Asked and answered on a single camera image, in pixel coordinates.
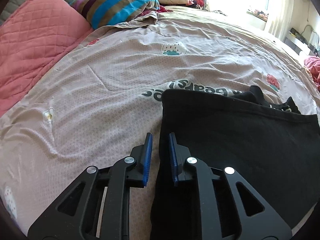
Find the striped pillow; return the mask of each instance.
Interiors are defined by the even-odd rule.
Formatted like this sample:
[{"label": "striped pillow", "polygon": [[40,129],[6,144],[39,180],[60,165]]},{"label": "striped pillow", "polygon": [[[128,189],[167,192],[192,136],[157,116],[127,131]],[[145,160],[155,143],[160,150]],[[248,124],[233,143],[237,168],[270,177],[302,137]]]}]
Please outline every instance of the striped pillow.
[{"label": "striped pillow", "polygon": [[144,9],[160,8],[158,0],[74,0],[70,5],[86,18],[94,29],[131,21]]}]

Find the pink cloth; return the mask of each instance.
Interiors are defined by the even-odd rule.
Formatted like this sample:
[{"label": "pink cloth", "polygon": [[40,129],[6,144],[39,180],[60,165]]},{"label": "pink cloth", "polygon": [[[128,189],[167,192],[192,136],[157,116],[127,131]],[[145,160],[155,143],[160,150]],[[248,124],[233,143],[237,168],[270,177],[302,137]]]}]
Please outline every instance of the pink cloth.
[{"label": "pink cloth", "polygon": [[310,71],[314,83],[317,85],[320,91],[320,58],[315,56],[309,56],[304,60],[304,64]]},{"label": "pink cloth", "polygon": [[[152,12],[154,10],[144,10],[141,14],[139,14],[136,18],[141,17],[141,16],[145,16],[148,13]],[[156,12],[173,12],[172,10],[167,10],[166,8],[164,8],[162,5],[160,5],[160,9],[156,10]]]},{"label": "pink cloth", "polygon": [[0,117],[92,32],[64,0],[27,0],[0,27]]}]

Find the folded clothes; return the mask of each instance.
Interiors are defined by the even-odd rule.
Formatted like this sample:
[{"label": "folded clothes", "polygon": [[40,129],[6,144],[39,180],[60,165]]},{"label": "folded clothes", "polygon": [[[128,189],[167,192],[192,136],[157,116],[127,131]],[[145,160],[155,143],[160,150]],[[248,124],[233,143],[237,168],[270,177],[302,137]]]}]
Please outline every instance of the folded clothes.
[{"label": "folded clothes", "polygon": [[158,0],[161,4],[187,4],[193,0]]},{"label": "folded clothes", "polygon": [[190,6],[190,5],[193,5],[193,4],[195,4],[195,3],[193,2],[193,0],[189,0],[189,3],[186,3],[186,6]]}]

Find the black gripper frame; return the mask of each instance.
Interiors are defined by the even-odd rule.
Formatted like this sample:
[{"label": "black gripper frame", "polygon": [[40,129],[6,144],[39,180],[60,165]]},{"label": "black gripper frame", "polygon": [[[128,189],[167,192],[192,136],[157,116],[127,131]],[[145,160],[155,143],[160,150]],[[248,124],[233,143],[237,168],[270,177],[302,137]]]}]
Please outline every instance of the black gripper frame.
[{"label": "black gripper frame", "polygon": [[[267,203],[267,201],[233,168],[223,171],[208,167],[200,159],[192,158],[187,147],[178,145],[175,134],[169,134],[169,151],[173,182],[176,187],[196,185],[196,222],[193,222],[192,235],[196,240],[289,240],[292,232],[287,223]],[[221,222],[214,181],[223,182],[231,193],[240,228],[237,234],[222,237]],[[261,204],[261,212],[248,216],[237,186],[241,184],[247,192]]]},{"label": "black gripper frame", "polygon": [[[29,240],[129,240],[130,187],[143,188],[152,135],[113,166],[89,166],[50,204],[28,231]],[[96,237],[105,187],[100,237]]]}]

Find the bed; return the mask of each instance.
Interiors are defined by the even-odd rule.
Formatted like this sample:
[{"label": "bed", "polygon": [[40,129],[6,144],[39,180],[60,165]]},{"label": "bed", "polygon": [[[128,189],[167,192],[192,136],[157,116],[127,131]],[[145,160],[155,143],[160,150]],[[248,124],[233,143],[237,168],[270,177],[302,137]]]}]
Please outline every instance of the bed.
[{"label": "bed", "polygon": [[[11,0],[1,19],[19,3]],[[0,118],[0,194],[10,195],[24,234],[87,166],[113,165],[151,132],[149,187],[133,189],[130,200],[131,239],[149,238],[167,89],[228,96],[258,85],[267,101],[292,97],[302,114],[319,117],[317,87],[288,46],[224,15],[166,8],[173,12],[95,30]]]}]

